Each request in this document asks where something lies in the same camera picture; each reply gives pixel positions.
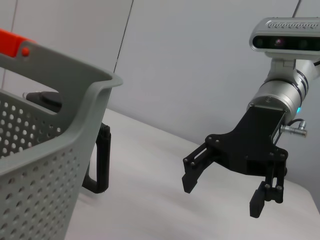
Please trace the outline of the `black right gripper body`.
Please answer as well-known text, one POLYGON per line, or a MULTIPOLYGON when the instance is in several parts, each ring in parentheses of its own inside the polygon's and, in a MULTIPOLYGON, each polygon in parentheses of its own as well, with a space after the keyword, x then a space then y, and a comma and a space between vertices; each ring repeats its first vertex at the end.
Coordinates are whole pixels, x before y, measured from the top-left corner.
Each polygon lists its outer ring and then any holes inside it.
POLYGON ((283 181, 288 152, 276 146, 274 136, 284 117, 283 110, 252 106, 232 131, 208 135, 207 149, 217 153, 217 163, 230 171, 283 181))

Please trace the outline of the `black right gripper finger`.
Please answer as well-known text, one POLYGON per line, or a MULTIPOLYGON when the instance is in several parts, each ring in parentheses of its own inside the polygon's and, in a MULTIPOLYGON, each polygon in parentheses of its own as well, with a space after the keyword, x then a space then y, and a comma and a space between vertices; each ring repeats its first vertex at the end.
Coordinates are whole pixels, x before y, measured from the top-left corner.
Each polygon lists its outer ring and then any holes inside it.
POLYGON ((251 217, 260 217, 265 202, 275 201, 278 204, 283 202, 285 175, 285 161, 272 162, 267 165, 265 180, 260 183, 249 202, 251 217))
POLYGON ((182 177, 183 190, 190 194, 198 183, 198 179, 203 171, 213 162, 221 158, 221 153, 212 147, 207 147, 206 143, 200 145, 183 158, 184 175, 182 177))

